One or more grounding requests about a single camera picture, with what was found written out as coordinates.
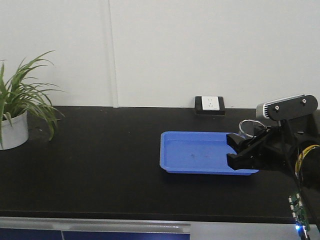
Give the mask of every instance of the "spider plant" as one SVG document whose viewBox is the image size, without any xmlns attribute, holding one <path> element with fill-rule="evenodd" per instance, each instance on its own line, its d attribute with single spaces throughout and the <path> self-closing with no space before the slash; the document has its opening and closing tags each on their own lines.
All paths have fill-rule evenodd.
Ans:
<svg viewBox="0 0 320 240">
<path fill-rule="evenodd" d="M 59 112 L 53 107 L 47 92 L 58 91 L 52 89 L 50 83 L 26 83 L 26 79 L 36 79 L 35 77 L 27 77 L 27 75 L 37 68 L 46 66 L 44 62 L 51 63 L 42 57 L 52 51 L 41 54 L 35 59 L 24 64 L 22 60 L 13 76 L 5 83 L 4 72 L 5 64 L 2 62 L 0 69 L 0 144 L 3 145 L 2 139 L 2 122 L 8 120 L 12 126 L 12 119 L 24 112 L 44 119 L 48 125 L 50 136 L 49 141 L 53 138 L 55 128 L 57 127 L 57 118 L 55 112 Z"/>
</svg>

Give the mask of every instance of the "black countertop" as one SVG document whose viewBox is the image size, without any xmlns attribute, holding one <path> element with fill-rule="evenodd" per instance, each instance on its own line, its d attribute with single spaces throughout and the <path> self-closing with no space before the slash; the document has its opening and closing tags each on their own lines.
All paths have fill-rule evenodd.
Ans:
<svg viewBox="0 0 320 240">
<path fill-rule="evenodd" d="M 51 142 L 43 121 L 29 117 L 29 140 L 0 151 L 0 217 L 293 222 L 288 195 L 296 188 L 283 173 L 171 174 L 159 166 L 161 133 L 238 132 L 254 109 L 58 108 L 65 117 Z M 319 217 L 320 193 L 306 191 Z"/>
</svg>

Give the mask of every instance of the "blue tray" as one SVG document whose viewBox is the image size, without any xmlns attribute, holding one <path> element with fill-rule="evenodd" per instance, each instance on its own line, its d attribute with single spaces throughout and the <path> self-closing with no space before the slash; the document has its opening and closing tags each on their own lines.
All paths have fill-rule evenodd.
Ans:
<svg viewBox="0 0 320 240">
<path fill-rule="evenodd" d="M 259 170 L 233 170 L 227 155 L 229 132 L 166 131 L 161 135 L 160 166 L 175 174 L 251 175 Z"/>
</svg>

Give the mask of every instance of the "wall socket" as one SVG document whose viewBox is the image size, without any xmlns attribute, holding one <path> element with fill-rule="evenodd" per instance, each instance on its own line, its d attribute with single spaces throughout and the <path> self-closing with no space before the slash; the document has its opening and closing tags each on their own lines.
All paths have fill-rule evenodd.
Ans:
<svg viewBox="0 0 320 240">
<path fill-rule="evenodd" d="M 202 96 L 202 110 L 220 110 L 219 99 L 217 96 Z"/>
<path fill-rule="evenodd" d="M 197 115 L 225 115 L 225 103 L 222 96 L 196 96 L 194 109 Z"/>
</svg>

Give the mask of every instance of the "plant leaf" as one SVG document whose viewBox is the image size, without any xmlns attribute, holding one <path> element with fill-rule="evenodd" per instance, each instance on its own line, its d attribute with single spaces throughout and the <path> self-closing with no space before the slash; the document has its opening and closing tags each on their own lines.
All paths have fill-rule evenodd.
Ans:
<svg viewBox="0 0 320 240">
<path fill-rule="evenodd" d="M 3 114 L 3 116 L 5 117 L 6 120 L 9 121 L 11 127 L 12 127 L 12 121 L 11 121 L 11 114 L 10 112 L 6 112 L 5 114 Z"/>
</svg>

